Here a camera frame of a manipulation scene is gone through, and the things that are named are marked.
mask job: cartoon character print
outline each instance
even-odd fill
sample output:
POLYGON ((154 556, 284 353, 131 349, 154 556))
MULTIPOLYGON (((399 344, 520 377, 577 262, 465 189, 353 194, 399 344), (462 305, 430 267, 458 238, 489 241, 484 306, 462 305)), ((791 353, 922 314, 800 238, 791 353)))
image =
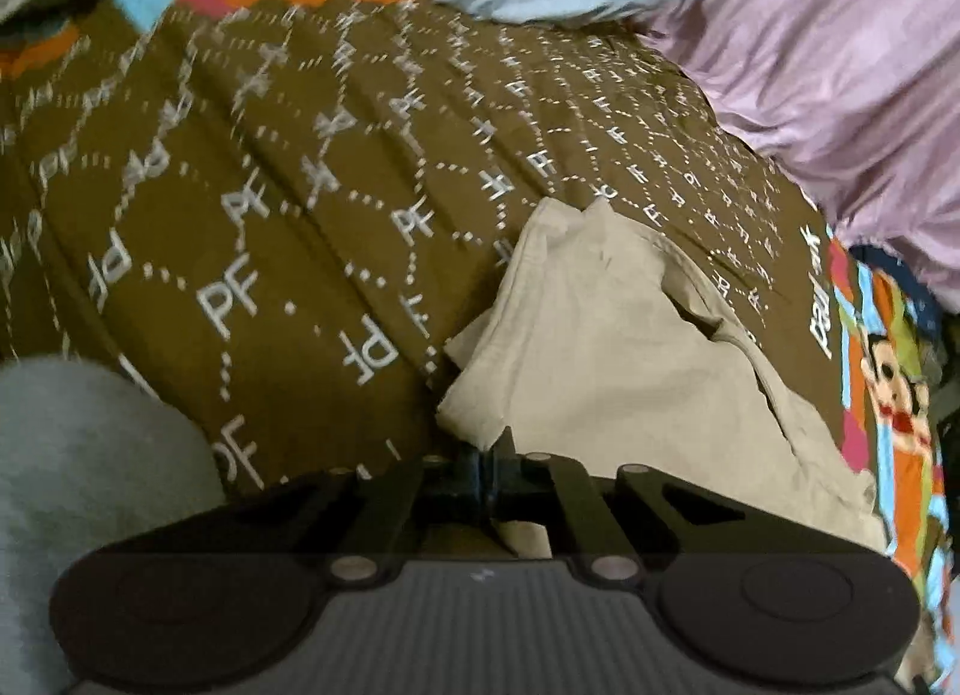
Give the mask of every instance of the cartoon character print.
POLYGON ((928 421, 928 386, 920 379, 909 378, 902 370, 889 337, 864 331, 863 342, 867 350, 860 366, 877 423, 885 421, 890 425, 896 450, 916 454, 930 465, 933 437, 928 421))

